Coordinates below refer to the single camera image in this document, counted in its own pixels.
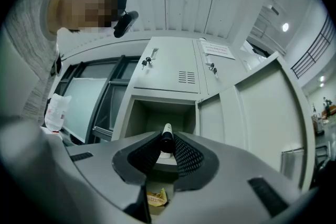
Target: open cabinet door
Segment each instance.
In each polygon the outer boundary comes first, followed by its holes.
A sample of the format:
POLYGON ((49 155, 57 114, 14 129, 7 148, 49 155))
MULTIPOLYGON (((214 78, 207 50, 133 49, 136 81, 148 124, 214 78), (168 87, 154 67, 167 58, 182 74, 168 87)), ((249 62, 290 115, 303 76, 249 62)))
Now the open cabinet door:
POLYGON ((287 163, 288 177, 309 189, 315 142, 308 103, 278 53, 232 86, 197 101, 196 122, 197 135, 247 150, 277 171, 283 152, 303 148, 303 158, 287 163))

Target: bottle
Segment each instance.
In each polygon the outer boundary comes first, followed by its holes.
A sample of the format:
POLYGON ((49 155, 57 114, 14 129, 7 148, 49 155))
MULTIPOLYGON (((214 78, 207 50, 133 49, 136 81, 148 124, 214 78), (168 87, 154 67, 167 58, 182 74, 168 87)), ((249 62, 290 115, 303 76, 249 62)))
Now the bottle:
POLYGON ((71 96, 63 97, 54 93, 51 97, 44 118, 47 128, 52 132, 58 132, 64 122, 65 112, 68 110, 71 96))
POLYGON ((166 153, 173 153, 175 150, 175 142, 172 133, 172 126, 170 123, 167 123, 163 129, 160 141, 160 150, 166 153))

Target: person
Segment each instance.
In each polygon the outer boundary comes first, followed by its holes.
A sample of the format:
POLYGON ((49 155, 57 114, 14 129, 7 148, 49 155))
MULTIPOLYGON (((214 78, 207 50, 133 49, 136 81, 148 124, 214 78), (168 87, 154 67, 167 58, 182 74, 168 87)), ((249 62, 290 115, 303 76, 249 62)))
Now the person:
POLYGON ((1 85, 7 85, 0 100, 0 107, 6 111, 0 108, 0 113, 42 125, 51 85, 60 74, 58 30, 67 28, 77 33, 111 28, 126 3, 127 0, 16 0, 0 30, 0 61, 12 63, 0 74, 1 85), (19 67, 25 75, 17 70, 19 67), (14 105, 10 104, 13 96, 14 105))
POLYGON ((323 105, 327 113, 327 118, 330 117, 330 105, 332 102, 328 100, 327 98, 323 97, 323 105))

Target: gray machine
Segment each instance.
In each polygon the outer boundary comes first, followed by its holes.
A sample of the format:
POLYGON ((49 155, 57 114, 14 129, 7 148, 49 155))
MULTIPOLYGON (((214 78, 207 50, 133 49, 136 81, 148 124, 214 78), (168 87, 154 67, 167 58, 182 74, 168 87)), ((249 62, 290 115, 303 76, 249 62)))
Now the gray machine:
POLYGON ((179 177, 174 198, 151 221, 145 183, 160 155, 161 132, 66 148, 28 121, 7 119, 0 126, 4 166, 25 194, 59 222, 272 222, 301 195, 253 154, 175 132, 179 177))

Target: ceiling light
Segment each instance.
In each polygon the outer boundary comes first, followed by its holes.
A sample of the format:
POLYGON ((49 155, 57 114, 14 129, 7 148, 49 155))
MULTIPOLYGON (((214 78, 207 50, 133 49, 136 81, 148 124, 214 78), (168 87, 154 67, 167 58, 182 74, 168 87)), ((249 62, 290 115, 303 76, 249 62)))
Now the ceiling light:
POLYGON ((289 25, 287 23, 285 23, 283 26, 282 26, 282 31, 286 32, 288 30, 288 27, 289 25))

